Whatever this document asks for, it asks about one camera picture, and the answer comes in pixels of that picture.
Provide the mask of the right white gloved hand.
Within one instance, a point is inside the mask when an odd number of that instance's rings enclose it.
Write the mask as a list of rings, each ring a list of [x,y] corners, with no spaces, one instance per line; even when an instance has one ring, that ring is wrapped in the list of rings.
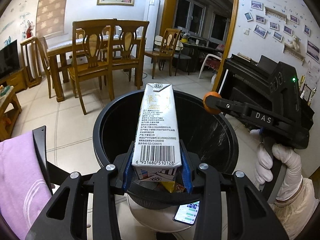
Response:
[[[271,182],[273,179],[271,172],[273,161],[276,159],[281,161],[286,166],[286,173],[277,193],[276,200],[285,202],[293,198],[302,188],[301,158],[293,149],[281,144],[274,144],[272,146],[272,154],[270,156],[264,146],[259,145],[254,175],[260,185],[263,185],[265,182]]]

